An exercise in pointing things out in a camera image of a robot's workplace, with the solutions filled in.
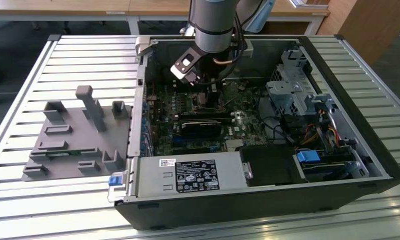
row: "slotted aluminum surface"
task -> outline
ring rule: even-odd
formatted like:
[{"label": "slotted aluminum surface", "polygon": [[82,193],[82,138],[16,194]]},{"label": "slotted aluminum surface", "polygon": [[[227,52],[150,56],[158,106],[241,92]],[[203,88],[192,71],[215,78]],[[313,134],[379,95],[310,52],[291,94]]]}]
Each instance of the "slotted aluminum surface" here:
[{"label": "slotted aluminum surface", "polygon": [[[398,99],[345,42],[334,37],[310,39],[400,163]],[[400,238],[400,185],[335,211],[136,231],[107,200],[107,176],[20,181],[46,119],[40,111],[47,100],[80,107],[75,89],[90,84],[103,106],[118,99],[132,104],[138,76],[134,43],[135,36],[68,36],[47,43],[0,126],[0,239]],[[323,79],[314,76],[326,92]]]}]

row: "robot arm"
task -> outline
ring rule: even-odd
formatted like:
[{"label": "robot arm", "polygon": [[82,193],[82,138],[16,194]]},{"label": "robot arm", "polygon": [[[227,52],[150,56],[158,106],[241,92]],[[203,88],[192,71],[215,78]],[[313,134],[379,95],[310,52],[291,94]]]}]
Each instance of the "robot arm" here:
[{"label": "robot arm", "polygon": [[241,58],[229,61],[238,21],[241,22],[239,37],[243,35],[242,28],[250,32],[259,32],[265,27],[274,3],[275,0],[191,1],[188,22],[195,27],[195,46],[187,50],[171,68],[183,82],[194,85],[219,77],[226,66],[234,64]]}]

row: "warning label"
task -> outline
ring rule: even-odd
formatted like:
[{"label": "warning label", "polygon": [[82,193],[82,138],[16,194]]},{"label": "warning label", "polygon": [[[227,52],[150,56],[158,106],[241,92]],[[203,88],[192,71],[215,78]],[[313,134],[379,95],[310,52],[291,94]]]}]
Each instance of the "warning label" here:
[{"label": "warning label", "polygon": [[215,160],[176,162],[175,172],[179,193],[220,189]]}]

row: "floor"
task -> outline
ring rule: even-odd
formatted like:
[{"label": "floor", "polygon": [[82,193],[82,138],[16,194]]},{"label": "floor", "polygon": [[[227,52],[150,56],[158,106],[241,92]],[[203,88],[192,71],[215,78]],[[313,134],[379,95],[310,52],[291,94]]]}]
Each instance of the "floor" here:
[{"label": "floor", "polygon": [[[8,112],[16,94],[51,34],[63,34],[63,22],[40,22],[40,29],[34,30],[30,22],[0,21],[0,69],[6,79],[0,83],[0,123]],[[179,33],[184,22],[143,22],[142,34]],[[71,22],[74,35],[127,35],[128,24],[115,21]],[[400,37],[394,41],[386,53],[373,66],[385,82],[400,97]]]}]

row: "blue tab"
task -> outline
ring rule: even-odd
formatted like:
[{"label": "blue tab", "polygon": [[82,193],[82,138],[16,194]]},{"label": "blue tab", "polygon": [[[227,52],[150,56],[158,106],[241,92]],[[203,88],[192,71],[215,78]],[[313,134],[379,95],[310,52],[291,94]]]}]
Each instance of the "blue tab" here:
[{"label": "blue tab", "polygon": [[315,150],[301,151],[297,154],[299,162],[318,162],[321,161],[319,154]]},{"label": "blue tab", "polygon": [[108,180],[108,186],[122,186],[123,185],[123,176],[111,176]]}]

